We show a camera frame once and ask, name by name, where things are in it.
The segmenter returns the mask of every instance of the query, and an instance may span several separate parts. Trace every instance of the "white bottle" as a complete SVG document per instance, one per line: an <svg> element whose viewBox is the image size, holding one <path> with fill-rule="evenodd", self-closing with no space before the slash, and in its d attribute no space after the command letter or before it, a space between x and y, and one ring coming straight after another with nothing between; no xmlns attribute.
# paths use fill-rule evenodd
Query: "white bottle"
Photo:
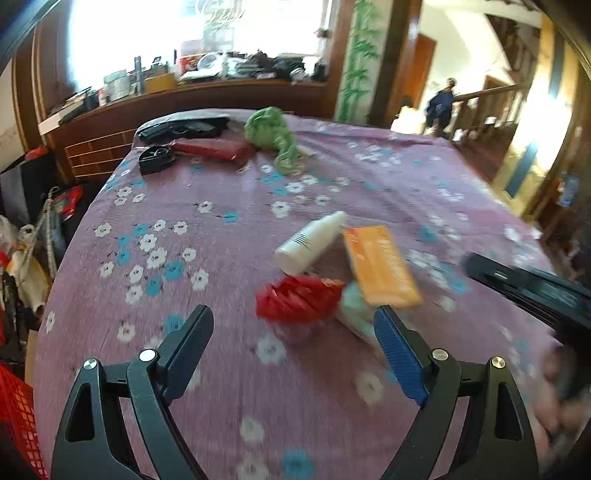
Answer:
<svg viewBox="0 0 591 480"><path fill-rule="evenodd" d="M343 232L345 212L314 220L275 250L275 264L287 275L299 275Z"/></svg>

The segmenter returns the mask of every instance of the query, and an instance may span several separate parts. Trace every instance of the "orange box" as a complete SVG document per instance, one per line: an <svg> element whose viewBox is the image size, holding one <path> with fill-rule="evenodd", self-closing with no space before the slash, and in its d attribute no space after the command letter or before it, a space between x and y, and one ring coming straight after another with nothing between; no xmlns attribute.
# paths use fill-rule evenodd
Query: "orange box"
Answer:
<svg viewBox="0 0 591 480"><path fill-rule="evenodd" d="M374 306L410 307L423 302L385 225L346 228L343 236L359 289Z"/></svg>

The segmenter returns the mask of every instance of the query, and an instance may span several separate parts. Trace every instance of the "bed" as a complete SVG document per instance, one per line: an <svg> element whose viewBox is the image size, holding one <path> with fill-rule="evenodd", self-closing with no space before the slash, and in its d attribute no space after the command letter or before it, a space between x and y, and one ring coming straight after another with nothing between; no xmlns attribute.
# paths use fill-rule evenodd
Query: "bed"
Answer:
<svg viewBox="0 0 591 480"><path fill-rule="evenodd" d="M252 112L211 113L244 122ZM468 279L458 263L477 252L549 270L535 232L445 140L286 120L298 143L315 152L297 176L280 175L270 153L257 153L240 169L180 158L142 178L134 148L105 184L66 252L38 337L35 416L47 467L84 360L128 361L205 304L214 333L171 411L209 478L378 479L416 405L336 320L293 346L255 315L255 293L282 277L273 250L336 210L348 214L349 226L384 224L394 236L424 296L421 306L399 310L405 322L457 359L503 356L529 402L551 331ZM342 242L310 273L350 282ZM465 407L460 400L458 411ZM122 408L138 463L155 476L131 404ZM449 466L461 419L452 421L436 475Z"/></svg>

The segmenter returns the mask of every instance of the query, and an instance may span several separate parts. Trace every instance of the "wooden door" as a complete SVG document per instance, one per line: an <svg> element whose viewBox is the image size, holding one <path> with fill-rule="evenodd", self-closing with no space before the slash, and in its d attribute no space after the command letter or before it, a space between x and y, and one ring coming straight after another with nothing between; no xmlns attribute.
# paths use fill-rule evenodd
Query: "wooden door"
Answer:
<svg viewBox="0 0 591 480"><path fill-rule="evenodd" d="M417 45L414 49L413 64L408 72L406 85L404 88L403 105L407 105L405 97L410 97L410 105L418 108L423 96L423 90L427 83L427 76L431 68L431 60L435 52L437 42L432 38L419 34L417 37Z"/></svg>

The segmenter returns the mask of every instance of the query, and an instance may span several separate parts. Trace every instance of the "window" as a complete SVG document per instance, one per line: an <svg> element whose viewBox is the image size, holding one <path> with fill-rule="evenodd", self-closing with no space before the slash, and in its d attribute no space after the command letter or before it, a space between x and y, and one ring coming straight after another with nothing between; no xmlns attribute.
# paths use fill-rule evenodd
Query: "window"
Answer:
<svg viewBox="0 0 591 480"><path fill-rule="evenodd" d="M270 57L319 54L316 30L330 0L73 0L68 62L77 88L152 59L237 50Z"/></svg>

